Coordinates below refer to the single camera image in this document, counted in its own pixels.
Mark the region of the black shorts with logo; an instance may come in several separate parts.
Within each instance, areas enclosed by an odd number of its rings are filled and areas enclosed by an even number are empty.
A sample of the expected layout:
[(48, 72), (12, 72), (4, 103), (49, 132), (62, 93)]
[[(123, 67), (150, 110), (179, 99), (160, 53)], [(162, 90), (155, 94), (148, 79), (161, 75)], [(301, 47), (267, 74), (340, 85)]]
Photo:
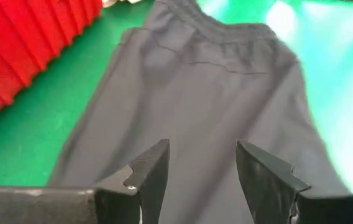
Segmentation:
[(343, 195), (296, 55), (265, 24), (226, 25), (195, 0), (155, 0), (126, 31), (50, 185), (87, 186), (170, 141), (160, 224), (254, 224), (236, 169), (245, 139), (289, 162), (309, 195)]

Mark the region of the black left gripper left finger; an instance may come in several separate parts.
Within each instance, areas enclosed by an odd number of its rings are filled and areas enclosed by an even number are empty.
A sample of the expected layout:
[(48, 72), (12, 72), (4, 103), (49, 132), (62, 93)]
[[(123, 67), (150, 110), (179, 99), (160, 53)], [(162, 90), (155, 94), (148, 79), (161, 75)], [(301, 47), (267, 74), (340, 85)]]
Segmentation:
[(90, 187), (0, 186), (0, 224), (158, 224), (169, 160), (162, 139)]

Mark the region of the red plastic bin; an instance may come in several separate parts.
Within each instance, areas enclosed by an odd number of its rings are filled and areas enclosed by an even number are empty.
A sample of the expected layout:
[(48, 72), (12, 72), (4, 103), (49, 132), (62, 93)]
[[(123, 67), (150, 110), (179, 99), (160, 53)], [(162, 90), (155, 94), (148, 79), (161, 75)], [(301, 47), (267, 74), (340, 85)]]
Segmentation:
[(100, 16), (102, 0), (0, 0), (0, 110)]

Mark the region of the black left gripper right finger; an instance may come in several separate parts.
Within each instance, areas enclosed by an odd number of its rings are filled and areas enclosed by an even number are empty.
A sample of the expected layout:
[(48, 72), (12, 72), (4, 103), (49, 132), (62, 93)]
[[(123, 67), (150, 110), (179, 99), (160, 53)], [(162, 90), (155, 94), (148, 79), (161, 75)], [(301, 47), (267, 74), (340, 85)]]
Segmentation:
[(237, 142), (236, 164), (255, 224), (353, 224), (353, 195), (308, 196), (291, 164), (247, 141)]

